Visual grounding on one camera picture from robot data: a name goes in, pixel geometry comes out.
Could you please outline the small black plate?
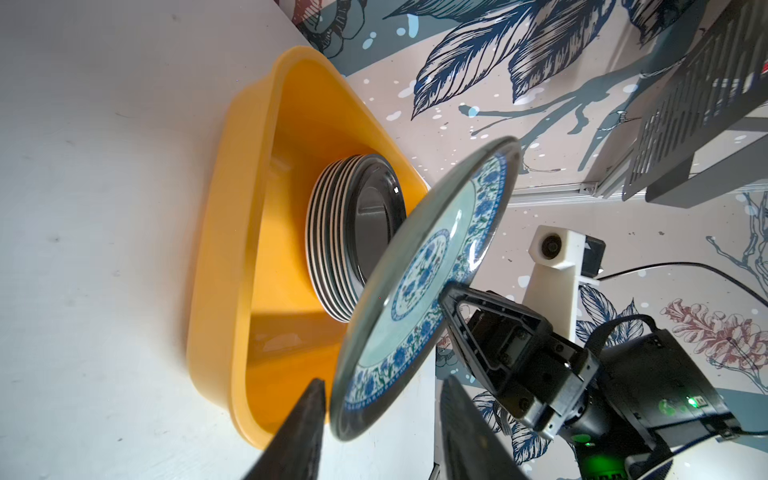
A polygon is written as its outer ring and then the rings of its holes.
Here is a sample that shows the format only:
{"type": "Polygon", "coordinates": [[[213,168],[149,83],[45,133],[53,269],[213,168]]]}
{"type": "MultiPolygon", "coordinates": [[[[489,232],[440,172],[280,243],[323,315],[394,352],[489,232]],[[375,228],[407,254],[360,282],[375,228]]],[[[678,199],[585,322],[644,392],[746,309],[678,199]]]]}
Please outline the small black plate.
{"type": "Polygon", "coordinates": [[[343,206],[347,271],[362,289],[407,218],[394,169],[379,155],[364,155],[353,168],[343,206]]]}

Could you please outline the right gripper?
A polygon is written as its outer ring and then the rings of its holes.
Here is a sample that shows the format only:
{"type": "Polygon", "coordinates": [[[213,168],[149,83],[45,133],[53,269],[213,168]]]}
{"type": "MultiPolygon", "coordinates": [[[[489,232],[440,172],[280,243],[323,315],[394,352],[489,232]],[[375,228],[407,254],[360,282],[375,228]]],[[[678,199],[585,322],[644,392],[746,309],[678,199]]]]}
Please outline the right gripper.
{"type": "Polygon", "coordinates": [[[439,305],[467,369],[526,427],[552,440],[579,415],[599,369],[591,351],[552,335],[543,316],[493,292],[448,283],[439,305]]]}

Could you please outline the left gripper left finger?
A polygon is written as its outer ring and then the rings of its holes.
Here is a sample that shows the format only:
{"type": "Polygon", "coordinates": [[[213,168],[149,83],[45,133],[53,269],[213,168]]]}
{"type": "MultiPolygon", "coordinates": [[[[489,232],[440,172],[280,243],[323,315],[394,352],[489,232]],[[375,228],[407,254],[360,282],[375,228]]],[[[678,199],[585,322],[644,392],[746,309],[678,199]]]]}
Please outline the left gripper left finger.
{"type": "Polygon", "coordinates": [[[325,382],[313,379],[244,479],[317,479],[325,416],[325,382]]]}

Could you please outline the white plate green motif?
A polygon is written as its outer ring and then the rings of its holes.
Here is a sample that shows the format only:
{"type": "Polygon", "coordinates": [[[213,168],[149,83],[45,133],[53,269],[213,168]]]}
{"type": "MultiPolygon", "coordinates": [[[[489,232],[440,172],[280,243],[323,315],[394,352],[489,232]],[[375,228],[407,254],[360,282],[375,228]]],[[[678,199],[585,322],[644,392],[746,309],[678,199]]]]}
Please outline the white plate green motif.
{"type": "Polygon", "coordinates": [[[317,178],[305,222],[305,253],[312,288],[334,320],[347,323],[366,283],[360,245],[352,239],[353,183],[364,157],[354,155],[329,164],[317,178]]]}

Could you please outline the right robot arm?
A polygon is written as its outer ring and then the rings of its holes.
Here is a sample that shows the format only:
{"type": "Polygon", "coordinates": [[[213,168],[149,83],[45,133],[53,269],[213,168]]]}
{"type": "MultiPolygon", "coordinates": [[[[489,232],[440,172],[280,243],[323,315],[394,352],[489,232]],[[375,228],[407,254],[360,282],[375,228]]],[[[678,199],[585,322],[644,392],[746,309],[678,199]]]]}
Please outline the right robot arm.
{"type": "Polygon", "coordinates": [[[583,345],[534,310],[452,282],[439,304],[470,372],[504,412],[539,437],[564,439],[585,479],[662,479],[674,457],[740,424],[673,335],[640,315],[646,335],[610,345],[634,321],[596,327],[583,345]]]}

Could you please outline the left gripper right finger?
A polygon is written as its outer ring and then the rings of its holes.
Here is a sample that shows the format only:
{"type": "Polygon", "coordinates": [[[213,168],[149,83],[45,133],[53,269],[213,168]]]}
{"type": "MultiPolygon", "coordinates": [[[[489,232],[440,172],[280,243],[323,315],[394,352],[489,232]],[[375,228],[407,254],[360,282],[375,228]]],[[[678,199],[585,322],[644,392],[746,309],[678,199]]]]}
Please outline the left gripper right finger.
{"type": "Polygon", "coordinates": [[[527,479],[455,377],[442,385],[440,424],[448,479],[527,479]]]}

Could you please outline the small teal patterned plate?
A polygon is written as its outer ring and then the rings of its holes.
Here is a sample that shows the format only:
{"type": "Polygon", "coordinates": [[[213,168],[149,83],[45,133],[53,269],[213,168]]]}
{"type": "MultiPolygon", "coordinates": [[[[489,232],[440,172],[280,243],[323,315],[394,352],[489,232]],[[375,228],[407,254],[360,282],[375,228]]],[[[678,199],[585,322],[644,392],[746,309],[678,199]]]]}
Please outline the small teal patterned plate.
{"type": "Polygon", "coordinates": [[[454,166],[418,203],[366,282],[348,324],[331,389],[330,429],[340,441],[368,430],[434,348],[448,284],[468,286],[504,215],[523,153],[512,136],[454,166]]]}

